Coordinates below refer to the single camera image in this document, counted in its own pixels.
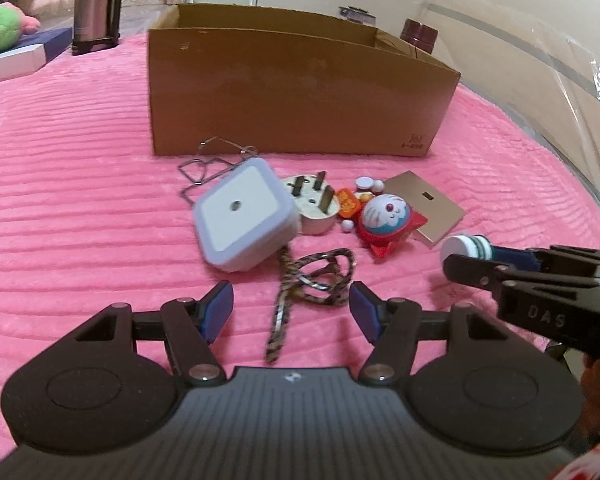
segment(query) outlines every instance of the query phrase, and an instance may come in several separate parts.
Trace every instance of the cardboard box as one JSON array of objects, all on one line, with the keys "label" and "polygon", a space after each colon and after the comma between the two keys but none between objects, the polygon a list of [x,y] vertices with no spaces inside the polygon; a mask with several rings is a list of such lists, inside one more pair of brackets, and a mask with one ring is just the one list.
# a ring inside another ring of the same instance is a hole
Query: cardboard box
[{"label": "cardboard box", "polygon": [[215,4],[171,7],[149,30],[148,71],[156,155],[220,136],[260,152],[423,156],[460,77],[374,27]]}]

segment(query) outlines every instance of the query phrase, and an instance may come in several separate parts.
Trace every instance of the orange toy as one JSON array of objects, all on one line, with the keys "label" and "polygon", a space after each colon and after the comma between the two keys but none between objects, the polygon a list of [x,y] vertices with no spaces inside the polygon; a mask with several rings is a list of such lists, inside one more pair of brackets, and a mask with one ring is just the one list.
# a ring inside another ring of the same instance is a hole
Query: orange toy
[{"label": "orange toy", "polygon": [[353,218],[362,209],[362,204],[352,190],[343,188],[336,193],[336,198],[340,202],[340,211],[338,214],[341,218]]}]

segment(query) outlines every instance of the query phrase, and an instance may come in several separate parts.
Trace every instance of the white bottle cap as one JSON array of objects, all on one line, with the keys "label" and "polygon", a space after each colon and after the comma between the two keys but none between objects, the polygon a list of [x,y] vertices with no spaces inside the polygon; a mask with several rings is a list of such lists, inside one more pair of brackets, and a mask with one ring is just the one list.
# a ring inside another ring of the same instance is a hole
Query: white bottle cap
[{"label": "white bottle cap", "polygon": [[478,248],[475,242],[465,235],[456,235],[446,238],[440,246],[440,263],[443,264],[450,254],[478,257]]},{"label": "white bottle cap", "polygon": [[491,260],[493,250],[491,244],[482,235],[455,235],[446,238],[440,247],[440,263],[444,263],[450,254],[460,254],[481,260]]},{"label": "white bottle cap", "polygon": [[356,179],[356,187],[360,191],[369,191],[374,185],[374,180],[370,176],[359,176]]}]

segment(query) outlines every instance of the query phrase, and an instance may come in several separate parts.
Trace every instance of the small white ball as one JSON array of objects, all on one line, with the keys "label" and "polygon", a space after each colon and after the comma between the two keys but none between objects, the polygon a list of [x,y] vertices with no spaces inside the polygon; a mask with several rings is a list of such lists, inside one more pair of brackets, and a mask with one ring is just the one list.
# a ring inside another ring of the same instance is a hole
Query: small white ball
[{"label": "small white ball", "polygon": [[384,191],[384,182],[382,180],[374,180],[373,186],[371,186],[372,193],[379,195]]},{"label": "small white ball", "polygon": [[352,232],[355,226],[356,225],[353,223],[353,220],[343,220],[340,222],[340,228],[342,229],[343,233]]}]

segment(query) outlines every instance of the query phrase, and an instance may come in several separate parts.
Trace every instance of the gold plate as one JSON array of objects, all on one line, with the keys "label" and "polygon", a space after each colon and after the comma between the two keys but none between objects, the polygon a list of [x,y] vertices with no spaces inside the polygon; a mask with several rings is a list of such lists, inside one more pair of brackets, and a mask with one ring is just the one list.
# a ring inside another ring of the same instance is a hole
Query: gold plate
[{"label": "gold plate", "polygon": [[413,171],[385,180],[383,192],[399,196],[427,217],[427,223],[416,232],[429,247],[442,240],[464,216],[464,209]]}]

